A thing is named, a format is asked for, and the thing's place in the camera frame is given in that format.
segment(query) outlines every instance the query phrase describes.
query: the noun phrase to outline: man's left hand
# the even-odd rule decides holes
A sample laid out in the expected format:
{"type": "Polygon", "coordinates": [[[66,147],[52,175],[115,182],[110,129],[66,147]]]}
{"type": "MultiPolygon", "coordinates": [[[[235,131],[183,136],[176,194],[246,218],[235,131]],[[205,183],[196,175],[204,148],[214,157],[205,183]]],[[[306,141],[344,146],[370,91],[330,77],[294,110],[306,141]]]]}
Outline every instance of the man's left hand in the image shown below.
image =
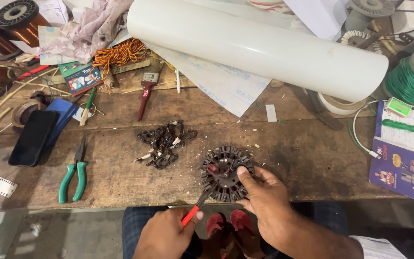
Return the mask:
{"type": "Polygon", "coordinates": [[[179,259],[191,242],[196,225],[204,217],[196,215],[183,227],[181,220],[188,214],[185,208],[157,212],[143,228],[133,259],[179,259]]]}

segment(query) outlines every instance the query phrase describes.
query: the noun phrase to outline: black phone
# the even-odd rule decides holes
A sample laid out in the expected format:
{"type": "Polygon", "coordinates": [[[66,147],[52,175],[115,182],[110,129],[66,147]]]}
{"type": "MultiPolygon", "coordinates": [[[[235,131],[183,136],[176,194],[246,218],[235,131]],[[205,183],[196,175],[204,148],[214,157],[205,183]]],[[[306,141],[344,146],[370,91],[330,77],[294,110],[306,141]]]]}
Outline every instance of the black phone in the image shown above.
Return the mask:
{"type": "Polygon", "coordinates": [[[33,111],[9,157],[9,165],[37,166],[59,114],[54,111],[33,111]]]}

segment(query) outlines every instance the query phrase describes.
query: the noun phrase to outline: white roll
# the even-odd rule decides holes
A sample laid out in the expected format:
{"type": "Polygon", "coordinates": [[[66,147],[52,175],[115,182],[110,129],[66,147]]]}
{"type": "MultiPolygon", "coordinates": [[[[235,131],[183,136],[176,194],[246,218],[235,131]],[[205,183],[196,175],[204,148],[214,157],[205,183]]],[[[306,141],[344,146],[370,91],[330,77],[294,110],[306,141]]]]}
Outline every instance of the white roll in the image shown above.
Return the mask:
{"type": "Polygon", "coordinates": [[[348,102],[344,100],[337,100],[329,95],[319,93],[319,100],[325,110],[337,115],[349,115],[357,112],[367,102],[363,99],[358,102],[348,102]]]}
{"type": "Polygon", "coordinates": [[[135,38],[352,102],[380,84],[388,59],[183,0],[135,0],[135,38]]]}

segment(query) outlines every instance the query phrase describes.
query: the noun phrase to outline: green plier handle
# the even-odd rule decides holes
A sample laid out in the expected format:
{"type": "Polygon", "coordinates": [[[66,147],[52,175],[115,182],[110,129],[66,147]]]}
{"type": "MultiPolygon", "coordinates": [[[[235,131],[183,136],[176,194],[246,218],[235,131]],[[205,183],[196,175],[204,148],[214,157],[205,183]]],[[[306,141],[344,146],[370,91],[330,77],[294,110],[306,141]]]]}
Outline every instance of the green plier handle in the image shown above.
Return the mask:
{"type": "MultiPolygon", "coordinates": [[[[84,173],[84,169],[86,168],[87,163],[84,162],[78,162],[77,168],[78,168],[78,188],[76,189],[76,193],[73,196],[73,201],[79,201],[81,199],[82,193],[84,192],[84,189],[86,188],[86,174],[84,173]]],[[[60,204],[66,203],[66,193],[68,184],[71,181],[71,178],[73,177],[73,174],[75,174],[75,165],[70,164],[67,165],[66,168],[68,168],[68,172],[66,173],[65,177],[62,180],[62,184],[60,185],[60,191],[58,192],[58,202],[60,204]]]]}

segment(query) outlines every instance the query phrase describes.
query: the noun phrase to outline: hand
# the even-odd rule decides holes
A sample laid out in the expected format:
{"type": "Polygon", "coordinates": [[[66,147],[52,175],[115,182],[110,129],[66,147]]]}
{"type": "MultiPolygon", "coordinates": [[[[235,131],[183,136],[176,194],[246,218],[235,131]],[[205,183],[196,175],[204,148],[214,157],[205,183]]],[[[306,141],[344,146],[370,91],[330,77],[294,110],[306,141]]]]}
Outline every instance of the hand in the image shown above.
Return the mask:
{"type": "Polygon", "coordinates": [[[181,220],[188,214],[185,208],[157,212],[143,228],[133,259],[179,259],[191,242],[196,225],[204,217],[196,215],[183,227],[181,220]]]}
{"type": "Polygon", "coordinates": [[[260,167],[255,167],[255,175],[264,183],[256,182],[244,166],[237,169],[237,175],[248,191],[247,199],[237,203],[257,216],[262,238],[279,247],[285,223],[296,214],[288,201],[287,188],[275,175],[260,167]]]}

